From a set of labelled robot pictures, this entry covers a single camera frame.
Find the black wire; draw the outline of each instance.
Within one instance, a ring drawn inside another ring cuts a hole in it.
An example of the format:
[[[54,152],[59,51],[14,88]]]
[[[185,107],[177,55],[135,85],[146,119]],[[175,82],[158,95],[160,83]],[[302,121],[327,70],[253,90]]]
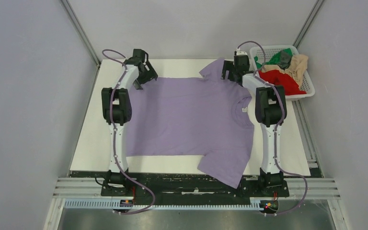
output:
[[[102,184],[100,184],[96,178],[95,178],[95,182],[96,182],[97,184],[99,184],[100,186],[102,186]]]

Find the beige cloth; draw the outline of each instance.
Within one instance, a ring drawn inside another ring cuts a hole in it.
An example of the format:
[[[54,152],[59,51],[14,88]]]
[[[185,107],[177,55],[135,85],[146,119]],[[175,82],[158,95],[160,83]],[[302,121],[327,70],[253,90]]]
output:
[[[271,70],[278,70],[280,73],[290,75],[294,81],[301,87],[302,80],[304,78],[304,72],[307,70],[308,56],[304,54],[297,54],[291,58],[290,66],[282,70],[278,65],[265,65],[263,66],[262,72],[266,73]]]

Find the red cloth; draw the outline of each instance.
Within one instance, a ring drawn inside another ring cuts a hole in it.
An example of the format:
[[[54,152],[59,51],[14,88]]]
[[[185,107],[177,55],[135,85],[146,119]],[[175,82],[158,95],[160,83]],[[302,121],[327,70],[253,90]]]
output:
[[[278,70],[271,70],[266,73],[259,71],[260,78],[273,85],[282,85],[285,95],[307,94],[307,92],[299,90],[298,84],[290,75],[280,73]]]

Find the t-shirt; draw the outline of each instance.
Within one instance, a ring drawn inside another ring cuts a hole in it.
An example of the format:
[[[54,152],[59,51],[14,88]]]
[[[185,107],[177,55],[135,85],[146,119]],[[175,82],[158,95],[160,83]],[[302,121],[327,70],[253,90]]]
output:
[[[223,59],[203,78],[160,77],[129,91],[127,156],[204,155],[198,169],[236,188],[252,151],[246,88],[221,80]]]

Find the cable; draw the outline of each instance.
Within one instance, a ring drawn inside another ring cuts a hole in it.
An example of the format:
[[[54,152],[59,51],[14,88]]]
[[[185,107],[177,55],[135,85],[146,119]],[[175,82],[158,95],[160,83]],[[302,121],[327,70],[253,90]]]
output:
[[[266,82],[265,80],[261,79],[260,77],[257,76],[257,73],[263,68],[263,66],[265,65],[266,63],[266,53],[263,49],[263,47],[255,42],[255,41],[246,41],[246,42],[243,42],[242,44],[240,44],[237,48],[239,49],[243,44],[246,44],[246,43],[254,43],[256,45],[258,45],[260,47],[260,49],[262,50],[263,52],[263,64],[262,66],[255,72],[255,74],[253,75],[256,79],[258,79],[260,82],[262,82],[264,85],[268,85],[270,86],[273,90],[274,90],[274,93],[276,94],[276,97],[277,97],[277,100],[280,104],[280,109],[281,109],[281,119],[277,122],[275,128],[274,128],[274,161],[275,161],[275,164],[277,166],[277,168],[282,171],[283,173],[285,174],[289,174],[289,175],[292,175],[292,176],[298,176],[300,178],[302,178],[304,180],[304,183],[305,183],[305,191],[304,191],[304,195],[302,196],[301,200],[298,202],[298,204],[294,207],[292,207],[291,209],[289,210],[286,210],[286,211],[282,211],[282,212],[279,212],[279,213],[275,213],[275,214],[270,214],[271,216],[278,216],[278,215],[283,215],[283,214],[287,214],[297,208],[299,208],[302,204],[302,202],[304,202],[305,200],[305,197],[307,196],[307,192],[308,192],[308,182],[307,182],[307,179],[305,179],[305,177],[303,175],[300,175],[300,174],[297,174],[297,173],[290,173],[290,172],[287,172],[285,170],[283,170],[280,165],[278,164],[278,161],[277,161],[277,128],[278,126],[284,121],[284,118],[285,118],[285,110],[284,110],[284,106],[283,106],[283,103],[281,102],[281,98],[280,98],[280,94],[278,93],[277,89],[275,88],[275,86],[273,84],[270,84],[268,82]]]
[[[125,68],[125,71],[123,71],[122,76],[120,77],[119,81],[116,83],[116,86],[115,86],[115,87],[114,87],[114,89],[112,90],[111,98],[114,98],[114,94],[115,94],[116,89],[117,89],[117,88],[118,88],[118,86],[120,85],[120,83],[121,83],[121,81],[122,81],[123,77],[126,75],[127,67],[126,67],[126,65],[125,65],[123,62],[121,62],[121,61],[119,61],[119,60],[116,60],[116,59],[114,59],[114,58],[111,58],[111,57],[107,56],[107,55],[105,54],[105,52],[106,52],[106,51],[111,51],[111,52],[117,53],[117,54],[121,55],[123,58],[126,58],[126,56],[125,56],[125,55],[123,55],[123,54],[121,54],[121,53],[119,53],[118,51],[115,51],[115,50],[112,50],[112,49],[104,49],[104,50],[102,51],[102,54],[103,54],[106,58],[108,58],[108,59],[110,59],[110,60],[112,60],[112,61],[116,61],[117,63],[120,63],[120,64]],[[111,103],[111,104],[110,104],[110,111],[113,111],[113,110],[112,110],[112,107],[113,107],[113,101],[111,100],[111,102],[110,102],[110,103]],[[117,155],[116,155],[116,132],[118,131],[118,129],[117,129],[116,124],[115,124],[115,122],[114,122],[114,118],[113,118],[113,116],[112,116],[112,113],[109,113],[109,114],[110,114],[110,118],[111,118],[112,126],[114,127],[114,139],[113,139],[113,142],[114,142],[114,143],[113,143],[113,152],[114,152],[114,159],[115,159],[115,163],[116,163],[116,165],[118,166],[118,168],[119,168],[120,172],[123,174],[123,176],[125,176],[127,179],[129,179],[129,180],[130,180],[130,181],[132,181],[133,183],[137,184],[138,186],[140,186],[140,187],[142,187],[142,188],[146,189],[146,190],[151,194],[151,196],[153,197],[153,200],[152,200],[152,202],[150,203],[150,205],[148,205],[148,206],[146,206],[146,207],[144,207],[144,208],[142,208],[142,209],[139,209],[139,210],[133,211],[133,212],[126,212],[126,213],[121,213],[121,212],[119,212],[119,214],[120,214],[120,215],[132,215],[132,214],[137,214],[137,213],[144,212],[144,211],[146,211],[147,209],[149,209],[150,207],[152,207],[152,206],[154,205],[154,202],[156,201],[156,196],[155,196],[155,194],[153,193],[153,191],[151,191],[151,190],[150,190],[149,188],[147,188],[145,185],[143,185],[143,184],[141,184],[141,183],[137,182],[136,180],[134,180],[133,178],[131,178],[130,176],[128,176],[128,175],[123,171],[122,167],[119,165],[119,161],[118,161],[118,159],[117,159]]]
[[[102,184],[100,184],[100,183],[98,182],[98,179],[96,179],[96,178],[95,178],[95,182],[96,182],[97,184],[99,184],[99,185],[102,187]]]

